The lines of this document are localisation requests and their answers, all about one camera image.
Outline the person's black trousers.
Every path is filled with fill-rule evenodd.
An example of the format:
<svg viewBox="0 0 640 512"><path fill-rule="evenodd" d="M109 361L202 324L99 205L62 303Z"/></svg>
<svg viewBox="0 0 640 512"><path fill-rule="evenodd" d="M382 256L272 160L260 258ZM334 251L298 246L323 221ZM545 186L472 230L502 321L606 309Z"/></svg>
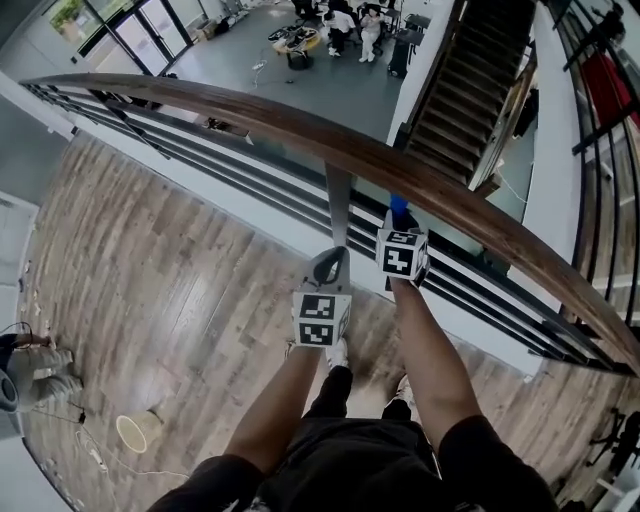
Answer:
<svg viewBox="0 0 640 512"><path fill-rule="evenodd" d="M320 392L312 402L304 419L345 419L347 401L351 393L353 373L349 368L337 367L330 370ZM404 401L393 398L385 406L382 419L411 421L412 409Z"/></svg>

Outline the dark wooden staircase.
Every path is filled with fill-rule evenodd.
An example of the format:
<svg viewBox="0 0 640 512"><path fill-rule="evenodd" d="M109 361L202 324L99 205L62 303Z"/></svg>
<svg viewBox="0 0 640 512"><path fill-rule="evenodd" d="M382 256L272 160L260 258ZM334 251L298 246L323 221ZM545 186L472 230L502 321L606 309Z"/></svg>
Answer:
<svg viewBox="0 0 640 512"><path fill-rule="evenodd" d="M535 0L435 0L405 19L409 66L426 65L394 145L482 197L505 130L519 114L535 71L530 31Z"/></svg>

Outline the person's right forearm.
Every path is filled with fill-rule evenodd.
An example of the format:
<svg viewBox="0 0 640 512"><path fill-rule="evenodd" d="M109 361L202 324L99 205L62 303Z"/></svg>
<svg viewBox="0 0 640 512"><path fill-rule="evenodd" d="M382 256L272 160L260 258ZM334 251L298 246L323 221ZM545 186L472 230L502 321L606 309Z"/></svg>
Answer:
<svg viewBox="0 0 640 512"><path fill-rule="evenodd" d="M439 448L453 426L481 410L456 348L409 282L390 280L400 352L425 434Z"/></svg>

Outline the round yellow table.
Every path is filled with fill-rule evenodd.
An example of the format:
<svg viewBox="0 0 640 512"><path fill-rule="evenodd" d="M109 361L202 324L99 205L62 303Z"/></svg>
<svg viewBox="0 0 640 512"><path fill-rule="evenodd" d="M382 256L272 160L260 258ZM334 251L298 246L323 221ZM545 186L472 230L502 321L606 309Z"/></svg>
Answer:
<svg viewBox="0 0 640 512"><path fill-rule="evenodd" d="M284 55L290 70L304 71L313 66L309 51L321 42L318 30L307 26L288 26L268 36L274 51Z"/></svg>

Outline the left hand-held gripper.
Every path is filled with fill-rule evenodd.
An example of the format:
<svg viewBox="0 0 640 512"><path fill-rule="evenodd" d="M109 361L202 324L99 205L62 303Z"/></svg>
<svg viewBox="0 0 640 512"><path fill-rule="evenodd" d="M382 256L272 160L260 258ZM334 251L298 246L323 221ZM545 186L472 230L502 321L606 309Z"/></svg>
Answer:
<svg viewBox="0 0 640 512"><path fill-rule="evenodd" d="M293 293L295 343L306 347L334 346L346 331L352 296L350 253L345 246L327 249L306 266L301 291Z"/></svg>

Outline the person's left forearm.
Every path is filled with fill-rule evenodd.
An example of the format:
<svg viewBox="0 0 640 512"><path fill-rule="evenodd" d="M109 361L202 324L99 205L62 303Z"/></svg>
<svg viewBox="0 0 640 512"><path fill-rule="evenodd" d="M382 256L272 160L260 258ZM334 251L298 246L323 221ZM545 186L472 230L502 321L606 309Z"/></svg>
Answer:
<svg viewBox="0 0 640 512"><path fill-rule="evenodd" d="M323 355L296 347L260 392L233 432L224 453L270 473L281 462L304 413Z"/></svg>

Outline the wooden-topped black metal railing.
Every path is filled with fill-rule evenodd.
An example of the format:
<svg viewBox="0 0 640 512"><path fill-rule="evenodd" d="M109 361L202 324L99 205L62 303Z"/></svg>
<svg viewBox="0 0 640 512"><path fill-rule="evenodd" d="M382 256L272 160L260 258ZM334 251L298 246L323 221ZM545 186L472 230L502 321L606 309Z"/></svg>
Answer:
<svg viewBox="0 0 640 512"><path fill-rule="evenodd" d="M578 118L572 153L580 164L579 220L572 257L575 269L629 326L640 326L640 69L599 27L613 1L548 0L553 28L566 56ZM606 54L632 99L613 122L599 126L581 64L594 52Z"/></svg>
<svg viewBox="0 0 640 512"><path fill-rule="evenodd" d="M515 219L426 163L308 112L169 78L27 79L92 134L299 252L353 252L381 293L377 232L394 198L428 236L425 294L452 334L532 372L540 359L640 377L640 342L579 272Z"/></svg>

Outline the beige waste bin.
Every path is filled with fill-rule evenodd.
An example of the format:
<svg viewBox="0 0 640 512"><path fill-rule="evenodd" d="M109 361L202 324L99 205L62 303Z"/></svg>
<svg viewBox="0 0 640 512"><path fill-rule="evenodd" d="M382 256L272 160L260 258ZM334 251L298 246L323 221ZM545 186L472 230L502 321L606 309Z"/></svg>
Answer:
<svg viewBox="0 0 640 512"><path fill-rule="evenodd" d="M136 454L148 451L150 445L159 438L162 426L161 419L151 410L116 418L118 435L126 447Z"/></svg>

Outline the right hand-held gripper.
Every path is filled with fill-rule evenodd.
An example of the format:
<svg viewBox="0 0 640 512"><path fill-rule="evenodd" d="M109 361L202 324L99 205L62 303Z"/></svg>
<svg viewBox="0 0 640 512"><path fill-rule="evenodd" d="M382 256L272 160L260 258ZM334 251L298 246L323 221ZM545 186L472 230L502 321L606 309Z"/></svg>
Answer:
<svg viewBox="0 0 640 512"><path fill-rule="evenodd" d="M428 237L411 215L402 218L404 231L395 230L393 210L388 209L376 239L376 263L385 276L385 288L391 279L405 280L419 288L430 268Z"/></svg>

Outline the person's black shirt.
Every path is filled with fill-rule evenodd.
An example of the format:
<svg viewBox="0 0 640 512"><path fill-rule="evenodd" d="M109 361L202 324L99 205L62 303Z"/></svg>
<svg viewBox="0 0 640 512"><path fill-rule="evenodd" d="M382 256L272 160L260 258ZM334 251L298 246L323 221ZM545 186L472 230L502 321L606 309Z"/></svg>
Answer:
<svg viewBox="0 0 640 512"><path fill-rule="evenodd" d="M221 455L148 512L558 512L545 481L484 416L454 425L433 452L420 426L382 419L305 422L265 475Z"/></svg>

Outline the white power strip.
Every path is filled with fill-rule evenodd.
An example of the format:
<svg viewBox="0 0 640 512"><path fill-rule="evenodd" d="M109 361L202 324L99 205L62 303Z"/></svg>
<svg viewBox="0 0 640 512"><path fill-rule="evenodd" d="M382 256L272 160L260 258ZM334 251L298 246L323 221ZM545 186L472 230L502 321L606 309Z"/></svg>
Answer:
<svg viewBox="0 0 640 512"><path fill-rule="evenodd" d="M77 444L94 460L94 462L98 465L100 471L104 474L109 472L108 461L113 461L120 468L125 469L128 473L135 476L168 476L173 478L180 478L182 480L186 480L188 476L183 473L160 470L160 471L139 471L126 464L122 460L120 460L111 450L109 450L105 445L99 443L92 436L90 431L84 427L80 426L78 430L75 431L75 440Z"/></svg>

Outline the black office chair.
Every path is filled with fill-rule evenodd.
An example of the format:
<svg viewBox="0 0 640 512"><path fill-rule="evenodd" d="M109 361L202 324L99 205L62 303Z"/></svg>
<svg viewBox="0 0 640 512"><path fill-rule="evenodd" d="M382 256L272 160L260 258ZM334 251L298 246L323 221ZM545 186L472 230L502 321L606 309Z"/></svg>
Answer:
<svg viewBox="0 0 640 512"><path fill-rule="evenodd" d="M621 413L617 407L612 407L610 413L613 416L610 432L599 439L591 439L591 447L601 445L601 451L592 461L585 465L592 467L607 452L612 454L608 465L608 471L613 475L619 475L631 456L636 462L640 456L640 411L630 415Z"/></svg>

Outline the black-framed glass entrance doors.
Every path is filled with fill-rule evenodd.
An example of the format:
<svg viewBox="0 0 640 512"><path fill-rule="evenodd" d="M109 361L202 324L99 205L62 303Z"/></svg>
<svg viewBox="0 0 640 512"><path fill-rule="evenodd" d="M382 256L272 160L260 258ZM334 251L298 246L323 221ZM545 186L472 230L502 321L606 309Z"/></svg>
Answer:
<svg viewBox="0 0 640 512"><path fill-rule="evenodd" d="M193 45L170 0L55 0L44 16L97 72L165 76Z"/></svg>

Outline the black equipment cart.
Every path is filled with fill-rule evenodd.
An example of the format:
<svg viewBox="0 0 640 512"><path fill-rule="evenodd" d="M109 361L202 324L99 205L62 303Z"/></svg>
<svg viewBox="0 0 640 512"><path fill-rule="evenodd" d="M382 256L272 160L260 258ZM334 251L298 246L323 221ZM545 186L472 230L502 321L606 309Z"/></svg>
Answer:
<svg viewBox="0 0 640 512"><path fill-rule="evenodd" d="M417 53L417 48L424 39L424 28L418 30L401 29L394 36L394 49L391 60L387 66L390 76L404 79L407 75L412 56Z"/></svg>

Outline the red carpet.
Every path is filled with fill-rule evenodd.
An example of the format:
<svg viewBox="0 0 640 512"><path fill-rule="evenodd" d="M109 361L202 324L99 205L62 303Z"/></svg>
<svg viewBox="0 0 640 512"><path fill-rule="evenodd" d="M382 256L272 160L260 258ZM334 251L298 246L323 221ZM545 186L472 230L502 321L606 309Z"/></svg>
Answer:
<svg viewBox="0 0 640 512"><path fill-rule="evenodd" d="M602 52L594 52L582 64L586 85L599 126L613 122L631 101L631 89L620 78L614 62Z"/></svg>

